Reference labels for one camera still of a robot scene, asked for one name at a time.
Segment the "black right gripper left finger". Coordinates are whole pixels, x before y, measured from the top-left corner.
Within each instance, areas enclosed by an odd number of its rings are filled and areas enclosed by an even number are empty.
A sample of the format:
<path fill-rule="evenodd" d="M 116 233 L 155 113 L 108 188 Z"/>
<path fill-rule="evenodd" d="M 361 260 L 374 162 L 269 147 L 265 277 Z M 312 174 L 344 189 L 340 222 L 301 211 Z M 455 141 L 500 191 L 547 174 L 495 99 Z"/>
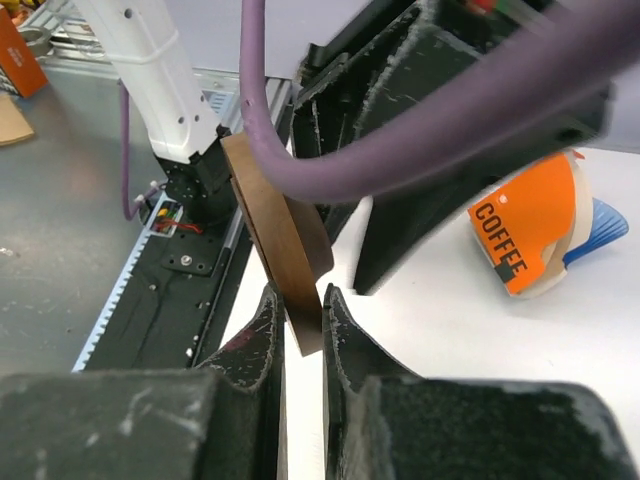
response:
<path fill-rule="evenodd" d="M 1 381 L 5 479 L 283 479 L 284 303 L 192 369 Z"/>

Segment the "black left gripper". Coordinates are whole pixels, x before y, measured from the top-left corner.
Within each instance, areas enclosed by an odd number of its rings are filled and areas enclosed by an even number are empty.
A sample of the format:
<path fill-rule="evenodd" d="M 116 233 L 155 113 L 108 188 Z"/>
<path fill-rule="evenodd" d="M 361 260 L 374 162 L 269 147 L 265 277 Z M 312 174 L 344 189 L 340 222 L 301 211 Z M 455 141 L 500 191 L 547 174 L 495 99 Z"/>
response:
<path fill-rule="evenodd" d="M 613 86 L 571 101 L 517 133 L 484 139 L 446 83 L 545 9 L 542 1 L 372 1 L 299 67 L 294 154 L 311 159 L 372 138 L 367 172 L 408 182 L 373 200 L 353 277 L 371 294 L 409 252 L 472 197 L 606 127 Z"/>

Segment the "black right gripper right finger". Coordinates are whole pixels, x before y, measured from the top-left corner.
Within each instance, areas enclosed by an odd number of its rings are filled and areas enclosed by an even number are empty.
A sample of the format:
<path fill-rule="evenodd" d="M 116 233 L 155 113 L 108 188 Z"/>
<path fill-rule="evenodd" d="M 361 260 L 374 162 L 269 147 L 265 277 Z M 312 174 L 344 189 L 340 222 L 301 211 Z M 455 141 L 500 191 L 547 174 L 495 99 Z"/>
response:
<path fill-rule="evenodd" d="M 571 383 L 423 378 L 323 301 L 329 479 L 635 479 L 616 420 Z"/>

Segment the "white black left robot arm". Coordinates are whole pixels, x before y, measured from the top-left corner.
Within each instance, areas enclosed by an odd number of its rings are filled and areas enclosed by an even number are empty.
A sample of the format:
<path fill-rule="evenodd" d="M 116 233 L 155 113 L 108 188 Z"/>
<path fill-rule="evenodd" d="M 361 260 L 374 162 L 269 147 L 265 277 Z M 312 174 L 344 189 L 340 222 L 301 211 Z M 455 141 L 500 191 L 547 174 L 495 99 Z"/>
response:
<path fill-rule="evenodd" d="M 191 212 L 213 216 L 226 177 L 220 141 L 228 129 L 197 85 L 161 1 L 82 1 L 79 9 L 144 120 L 171 189 L 201 192 Z M 421 102 L 515 31 L 459 1 L 372 1 L 300 66 L 290 138 L 303 159 L 370 136 Z M 527 130 L 510 135 L 435 180 L 376 196 L 359 254 L 355 290 L 370 293 L 409 251 L 467 200 L 539 157 L 597 137 L 612 87 L 604 84 Z"/>

